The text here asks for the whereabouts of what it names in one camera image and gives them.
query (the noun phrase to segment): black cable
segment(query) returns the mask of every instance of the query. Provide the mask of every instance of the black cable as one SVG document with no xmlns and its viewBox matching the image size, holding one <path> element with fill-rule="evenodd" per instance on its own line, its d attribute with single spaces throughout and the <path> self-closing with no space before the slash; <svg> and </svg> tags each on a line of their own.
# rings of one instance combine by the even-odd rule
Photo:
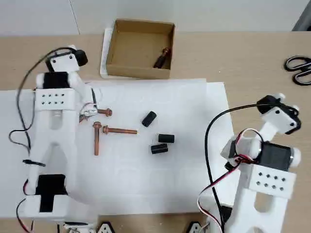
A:
<svg viewBox="0 0 311 233">
<path fill-rule="evenodd" d="M 9 140 L 10 140 L 10 142 L 25 147 L 26 150 L 28 151 L 28 154 L 30 154 L 30 149 L 29 149 L 29 147 L 28 147 L 27 145 L 23 144 L 23 143 L 14 141 L 14 140 L 12 139 L 12 134 L 15 133 L 15 132 L 27 132 L 27 131 L 33 126 L 34 120 L 35 120 L 35 92 L 34 92 L 34 98 L 33 98 L 33 106 L 32 106 L 32 109 L 33 109 L 33 110 L 32 110 L 32 118 L 31 118 L 30 125 L 29 125 L 27 128 L 23 129 L 23 130 L 12 130 L 12 131 L 10 131 L 10 133 L 9 133 Z"/>
<path fill-rule="evenodd" d="M 45 54 L 43 57 L 41 57 L 41 58 L 39 59 L 39 61 L 37 61 L 37 62 L 33 65 L 33 67 L 30 68 L 30 70 L 27 71 L 26 75 L 24 76 L 23 80 L 21 81 L 21 83 L 20 83 L 20 85 L 19 85 L 19 87 L 18 87 L 18 89 L 17 89 L 16 106 L 17 106 L 17 111 L 18 111 L 19 119 L 20 119 L 20 121 L 21 121 L 21 123 L 22 123 L 23 129 L 22 129 L 22 130 L 13 130 L 13 131 L 11 131 L 10 134 L 9 134 L 9 139 L 10 139 L 11 142 L 13 142 L 13 143 L 15 143 L 15 144 L 24 146 L 24 147 L 27 149 L 28 153 L 30 152 L 30 149 L 31 149 L 31 140 L 30 140 L 30 137 L 29 137 L 29 134 L 28 134 L 28 130 L 32 127 L 33 121 L 32 121 L 32 123 L 30 124 L 30 126 L 27 128 L 26 125 L 25 125 L 25 120 L 24 120 L 23 114 L 22 114 L 21 109 L 20 109 L 20 105 L 19 105 L 19 102 L 20 102 L 20 94 L 21 94 L 21 91 L 22 91 L 22 89 L 23 89 L 23 87 L 24 87 L 24 85 L 25 85 L 25 83 L 26 83 L 26 80 L 28 79 L 30 73 L 31 73 L 41 62 L 43 62 L 48 56 L 50 56 L 52 53 L 55 53 L 55 52 L 57 52 L 57 51 L 59 51 L 59 50 L 70 50 L 71 52 L 76 52 L 76 50 L 73 49 L 73 48 L 71 48 L 71 47 L 59 47 L 59 48 L 57 48 L 57 49 L 54 49 L 54 50 L 48 52 L 48 53 Z M 14 132 L 25 132 L 26 138 L 27 138 L 27 144 L 28 144 L 28 145 L 25 145 L 25 144 L 22 144 L 22 143 L 13 141 L 13 140 L 11 139 L 11 134 L 14 133 Z"/>
<path fill-rule="evenodd" d="M 20 219 L 20 217 L 19 217 L 19 215 L 18 215 L 18 209 L 19 209 L 20 205 L 21 205 L 25 200 L 26 200 L 26 198 L 22 199 L 22 200 L 18 203 L 18 205 L 17 205 L 17 207 L 16 207 L 16 218 L 17 218 L 17 220 L 18 220 L 20 226 L 22 227 L 22 229 L 23 229 L 26 233 L 31 233 L 31 232 L 27 229 L 27 227 L 25 226 L 25 224 L 21 221 L 21 219 Z"/>
<path fill-rule="evenodd" d="M 210 124 L 207 127 L 206 133 L 205 133 L 205 160 L 206 160 L 207 172 L 208 172 L 208 177 L 209 177 L 209 182 L 210 183 L 213 183 L 214 181 L 213 181 L 213 176 L 212 176 L 212 173 L 211 173 L 210 164 L 209 164 L 209 160 L 208 160 L 207 139 L 208 139 L 208 134 L 209 134 L 209 131 L 210 131 L 212 125 L 215 123 L 215 121 L 218 118 L 220 118 L 221 116 L 223 116 L 223 115 L 225 115 L 227 113 L 234 112 L 234 111 L 241 110 L 241 109 L 246 109 L 246 108 L 258 107 L 258 106 L 272 106 L 272 107 L 288 108 L 288 109 L 292 110 L 295 113 L 296 116 L 299 114 L 297 109 L 295 109 L 293 107 L 290 107 L 290 106 L 287 106 L 287 105 L 280 105 L 280 104 L 271 104 L 271 103 L 248 104 L 248 105 L 243 105 L 243 106 L 240 106 L 240 107 L 231 108 L 231 109 L 228 109 L 228 110 L 225 110 L 225 111 L 219 113 L 210 122 Z M 218 208 L 218 211 L 219 211 L 219 215 L 220 215 L 220 219 L 221 219 L 221 225 L 222 225 L 222 230 L 223 230 L 223 232 L 225 232 L 225 221 L 224 221 L 224 215 L 223 215 L 222 207 L 221 207 L 221 204 L 219 202 L 219 198 L 218 198 L 216 189 L 214 187 L 212 188 L 212 191 L 213 191 L 213 194 L 214 194 L 214 197 L 215 197 L 215 201 L 216 201 L 216 204 L 217 204 L 217 208 Z"/>
</svg>

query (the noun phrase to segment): black plastic piece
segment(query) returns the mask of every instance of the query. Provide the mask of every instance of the black plastic piece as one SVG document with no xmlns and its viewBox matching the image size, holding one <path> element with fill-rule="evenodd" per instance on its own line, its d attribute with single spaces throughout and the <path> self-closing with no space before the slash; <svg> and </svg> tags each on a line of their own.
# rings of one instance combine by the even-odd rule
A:
<svg viewBox="0 0 311 233">
<path fill-rule="evenodd" d="M 231 216 L 232 208 L 222 205 L 222 213 L 223 213 L 224 223 L 226 223 Z"/>
<path fill-rule="evenodd" d="M 70 88 L 67 72 L 50 72 L 44 74 L 43 89 Z"/>
<path fill-rule="evenodd" d="M 36 195 L 41 195 L 40 212 L 52 212 L 55 195 L 67 195 L 65 175 L 40 175 Z"/>
<path fill-rule="evenodd" d="M 164 142 L 164 143 L 174 143 L 175 135 L 173 135 L 173 134 L 159 134 L 158 141 Z"/>
<path fill-rule="evenodd" d="M 152 154 L 165 153 L 168 151 L 169 151 L 169 148 L 168 148 L 166 143 L 151 146 L 151 153 Z"/>
<path fill-rule="evenodd" d="M 36 162 L 36 161 L 32 161 L 32 160 L 30 160 L 30 159 L 24 159 L 24 160 L 23 160 L 23 163 L 25 163 L 25 164 L 30 164 L 30 165 L 46 166 L 46 165 L 43 164 L 43 163 Z"/>
<path fill-rule="evenodd" d="M 225 164 L 225 169 L 227 169 L 228 171 L 231 171 L 233 168 L 234 168 L 234 167 L 231 165 L 230 162 L 227 162 L 227 163 Z"/>
<path fill-rule="evenodd" d="M 112 232 L 112 233 L 116 233 L 115 230 L 113 229 L 113 227 L 112 227 L 112 225 L 111 225 L 110 222 L 102 222 L 101 224 L 99 224 L 98 230 L 97 230 L 97 231 L 99 231 L 99 229 L 101 228 L 101 226 L 102 226 L 103 224 L 107 224 L 107 225 L 109 226 L 109 228 L 111 229 L 111 232 Z"/>
<path fill-rule="evenodd" d="M 288 171 L 291 164 L 292 150 L 289 147 L 263 142 L 258 165 Z"/>
<path fill-rule="evenodd" d="M 283 112 L 285 112 L 293 121 L 296 122 L 297 126 L 289 131 L 286 132 L 286 134 L 292 134 L 293 132 L 299 130 L 301 128 L 301 121 L 298 118 L 298 116 L 296 116 L 294 110 L 289 109 L 287 107 L 284 107 L 285 104 L 281 103 L 280 99 L 275 98 L 274 96 L 265 96 L 264 98 L 260 99 L 259 101 L 257 101 L 258 103 L 266 103 L 266 104 L 273 104 L 273 105 L 279 105 L 279 108 L 282 109 Z M 269 106 L 269 105 L 263 105 L 263 106 L 257 106 L 257 109 L 259 110 L 259 112 L 261 114 L 265 114 L 268 111 L 270 111 L 272 108 L 274 108 L 275 106 Z"/>
<path fill-rule="evenodd" d="M 148 113 L 148 115 L 144 118 L 144 120 L 142 120 L 142 125 L 145 127 L 148 127 L 151 122 L 153 122 L 153 120 L 156 118 L 156 114 L 151 111 L 150 113 Z"/>
<path fill-rule="evenodd" d="M 85 222 L 64 222 L 66 225 L 70 226 L 86 226 L 87 223 Z"/>
<path fill-rule="evenodd" d="M 192 228 L 192 226 L 194 224 L 199 224 L 199 226 L 202 227 L 201 224 L 198 221 L 192 221 L 192 222 L 189 223 L 189 226 L 188 226 L 188 228 L 186 230 L 186 233 L 192 233 L 192 232 L 190 232 L 190 230 L 191 230 L 191 228 Z"/>
<path fill-rule="evenodd" d="M 76 52 L 74 52 L 74 55 L 80 67 L 84 66 L 88 62 L 86 52 L 84 52 L 83 50 L 77 50 Z"/>
</svg>

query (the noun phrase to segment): black cylinder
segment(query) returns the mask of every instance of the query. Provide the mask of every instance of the black cylinder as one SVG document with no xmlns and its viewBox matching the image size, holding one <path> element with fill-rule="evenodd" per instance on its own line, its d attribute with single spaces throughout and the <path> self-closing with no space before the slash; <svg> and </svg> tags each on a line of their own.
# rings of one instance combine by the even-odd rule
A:
<svg viewBox="0 0 311 233">
<path fill-rule="evenodd" d="M 156 114 L 153 111 L 151 111 L 150 113 L 148 113 L 145 119 L 142 120 L 141 123 L 143 126 L 148 127 L 155 118 L 156 118 Z"/>
<path fill-rule="evenodd" d="M 169 148 L 168 148 L 166 143 L 151 146 L 151 153 L 152 154 L 165 153 L 168 151 L 169 151 Z"/>
<path fill-rule="evenodd" d="M 172 135 L 172 134 L 159 134 L 158 141 L 159 142 L 165 142 L 165 143 L 174 143 L 175 135 Z"/>
</svg>

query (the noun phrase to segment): bolt head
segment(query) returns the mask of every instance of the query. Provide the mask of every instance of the bolt head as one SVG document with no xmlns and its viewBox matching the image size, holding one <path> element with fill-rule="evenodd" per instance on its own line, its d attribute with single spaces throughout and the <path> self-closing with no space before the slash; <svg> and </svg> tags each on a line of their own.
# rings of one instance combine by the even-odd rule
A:
<svg viewBox="0 0 311 233">
<path fill-rule="evenodd" d="M 108 129 L 107 125 L 103 126 L 103 133 L 105 133 L 105 134 L 109 133 L 109 129 Z"/>
<path fill-rule="evenodd" d="M 95 122 L 93 123 L 93 127 L 94 127 L 95 129 L 100 129 L 100 128 L 102 127 L 102 124 L 101 124 L 101 122 L 99 122 L 99 121 L 95 121 Z"/>
<path fill-rule="evenodd" d="M 110 108 L 106 109 L 106 117 L 112 116 L 112 110 Z"/>
</svg>

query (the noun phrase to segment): robotic arm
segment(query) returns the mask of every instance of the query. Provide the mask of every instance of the robotic arm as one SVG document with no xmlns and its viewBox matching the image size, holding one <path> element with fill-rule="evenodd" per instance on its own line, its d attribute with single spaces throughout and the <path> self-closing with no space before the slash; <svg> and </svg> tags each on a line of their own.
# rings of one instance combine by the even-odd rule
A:
<svg viewBox="0 0 311 233">
<path fill-rule="evenodd" d="M 292 134 L 301 127 L 295 112 L 283 107 L 283 94 L 266 96 L 258 101 L 258 110 L 264 125 L 255 137 L 243 137 L 243 132 L 233 136 L 221 155 L 228 160 L 225 167 L 233 169 L 245 155 L 252 164 L 241 164 L 241 176 L 231 216 L 225 224 L 226 233 L 253 233 L 260 229 L 264 233 L 281 232 L 287 202 L 291 198 L 296 174 L 289 168 L 297 167 L 301 160 L 300 150 L 270 143 L 276 133 Z M 271 205 L 261 213 L 255 209 L 257 193 L 269 195 Z M 218 228 L 211 224 L 211 232 Z"/>
<path fill-rule="evenodd" d="M 79 117 L 97 114 L 94 91 L 76 72 L 86 62 L 82 50 L 62 52 L 46 60 L 50 72 L 37 75 L 35 141 L 27 160 L 30 171 L 24 213 L 29 218 L 66 223 L 89 233 L 97 223 L 97 213 L 73 198 L 77 189 Z M 60 148 L 66 159 L 66 174 L 42 173 L 53 147 Z"/>
</svg>

